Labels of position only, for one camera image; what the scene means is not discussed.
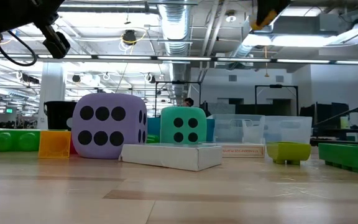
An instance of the purple dice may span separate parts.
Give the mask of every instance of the purple dice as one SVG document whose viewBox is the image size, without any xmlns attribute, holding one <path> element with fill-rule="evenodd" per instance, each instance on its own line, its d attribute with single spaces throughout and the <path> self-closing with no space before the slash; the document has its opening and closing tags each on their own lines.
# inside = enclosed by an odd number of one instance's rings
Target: purple dice
<svg viewBox="0 0 358 224">
<path fill-rule="evenodd" d="M 86 95 L 75 106 L 71 137 L 82 157 L 117 159 L 123 144 L 146 142 L 146 105 L 127 94 Z"/>
</svg>

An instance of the wooden floor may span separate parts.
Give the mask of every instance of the wooden floor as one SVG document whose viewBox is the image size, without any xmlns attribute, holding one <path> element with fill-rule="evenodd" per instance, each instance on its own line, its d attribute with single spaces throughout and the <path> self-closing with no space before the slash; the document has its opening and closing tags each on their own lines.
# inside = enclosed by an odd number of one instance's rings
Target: wooden floor
<svg viewBox="0 0 358 224">
<path fill-rule="evenodd" d="M 224 159 L 190 172 L 0 153 L 0 224 L 358 224 L 358 174 L 317 158 Z"/>
</svg>

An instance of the orange translucent block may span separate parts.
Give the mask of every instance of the orange translucent block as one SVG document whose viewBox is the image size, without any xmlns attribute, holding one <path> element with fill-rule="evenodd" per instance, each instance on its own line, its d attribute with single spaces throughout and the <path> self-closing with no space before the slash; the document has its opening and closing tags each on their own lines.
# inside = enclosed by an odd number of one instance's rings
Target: orange translucent block
<svg viewBox="0 0 358 224">
<path fill-rule="evenodd" d="M 38 158 L 68 158 L 70 131 L 41 131 Z"/>
</svg>

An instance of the green lego brick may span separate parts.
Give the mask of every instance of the green lego brick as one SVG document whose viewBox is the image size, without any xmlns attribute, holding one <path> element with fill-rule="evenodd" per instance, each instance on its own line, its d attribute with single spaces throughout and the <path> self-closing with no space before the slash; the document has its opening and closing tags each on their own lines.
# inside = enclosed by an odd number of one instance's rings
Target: green lego brick
<svg viewBox="0 0 358 224">
<path fill-rule="evenodd" d="M 161 143 L 198 144 L 205 141 L 206 116 L 202 109 L 172 106 L 161 111 Z"/>
<path fill-rule="evenodd" d="M 296 142 L 269 142 L 267 154 L 274 163 L 300 165 L 300 161 L 307 161 L 310 157 L 311 146 Z"/>
<path fill-rule="evenodd" d="M 0 129 L 0 152 L 38 151 L 39 144 L 39 130 Z"/>
<path fill-rule="evenodd" d="M 160 137 L 154 134 L 148 134 L 146 143 L 160 143 Z"/>
<path fill-rule="evenodd" d="M 326 165 L 358 172 L 358 145 L 318 144 L 318 152 Z"/>
</svg>

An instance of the green tray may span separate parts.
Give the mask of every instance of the green tray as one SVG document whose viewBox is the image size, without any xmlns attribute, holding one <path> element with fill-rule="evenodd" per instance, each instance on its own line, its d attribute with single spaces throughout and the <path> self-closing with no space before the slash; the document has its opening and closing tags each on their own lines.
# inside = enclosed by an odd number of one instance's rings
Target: green tray
<svg viewBox="0 0 358 224">
<path fill-rule="evenodd" d="M 160 143 L 160 137 L 154 134 L 148 134 L 146 143 Z"/>
<path fill-rule="evenodd" d="M 307 161 L 311 152 L 309 144 L 296 142 L 268 142 L 267 154 L 277 164 L 300 165 L 300 161 Z"/>
<path fill-rule="evenodd" d="M 318 144 L 318 152 L 326 165 L 358 172 L 358 145 Z"/>
<path fill-rule="evenodd" d="M 38 151 L 39 144 L 39 130 L 0 129 L 0 152 Z"/>
</svg>

